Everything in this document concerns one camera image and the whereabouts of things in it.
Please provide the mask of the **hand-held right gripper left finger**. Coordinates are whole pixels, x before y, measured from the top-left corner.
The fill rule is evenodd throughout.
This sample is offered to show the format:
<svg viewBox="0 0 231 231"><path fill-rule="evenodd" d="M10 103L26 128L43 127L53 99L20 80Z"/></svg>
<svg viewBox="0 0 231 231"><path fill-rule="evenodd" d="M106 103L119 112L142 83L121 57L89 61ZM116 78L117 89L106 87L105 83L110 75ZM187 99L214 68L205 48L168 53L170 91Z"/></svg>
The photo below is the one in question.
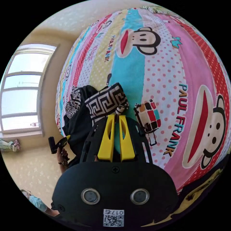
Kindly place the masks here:
<svg viewBox="0 0 231 231"><path fill-rule="evenodd" d="M101 145L98 152L98 159L101 161L113 161L115 137L115 114L107 117L104 133L102 136Z"/></svg>

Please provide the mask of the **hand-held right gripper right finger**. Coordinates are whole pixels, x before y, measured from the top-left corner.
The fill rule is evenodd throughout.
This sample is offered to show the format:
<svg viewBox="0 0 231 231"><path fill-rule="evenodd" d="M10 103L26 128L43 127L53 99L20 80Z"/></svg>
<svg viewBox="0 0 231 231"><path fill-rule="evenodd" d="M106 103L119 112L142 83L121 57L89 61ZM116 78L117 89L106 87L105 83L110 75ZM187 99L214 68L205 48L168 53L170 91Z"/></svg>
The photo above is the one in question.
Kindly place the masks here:
<svg viewBox="0 0 231 231"><path fill-rule="evenodd" d="M133 160L135 158L135 152L125 115L119 116L119 140L121 162Z"/></svg>

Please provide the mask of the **person's left hand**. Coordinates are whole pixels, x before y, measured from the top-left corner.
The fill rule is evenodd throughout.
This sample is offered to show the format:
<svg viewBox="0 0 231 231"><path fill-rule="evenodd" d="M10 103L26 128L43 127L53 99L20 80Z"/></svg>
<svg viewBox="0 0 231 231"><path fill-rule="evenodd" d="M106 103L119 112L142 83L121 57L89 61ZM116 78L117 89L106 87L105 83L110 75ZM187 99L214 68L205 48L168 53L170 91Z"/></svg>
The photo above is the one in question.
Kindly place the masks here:
<svg viewBox="0 0 231 231"><path fill-rule="evenodd" d="M59 164L63 164L64 162L67 163L69 160L68 153L64 148L63 149L58 148L56 156L57 156L57 161Z"/></svg>

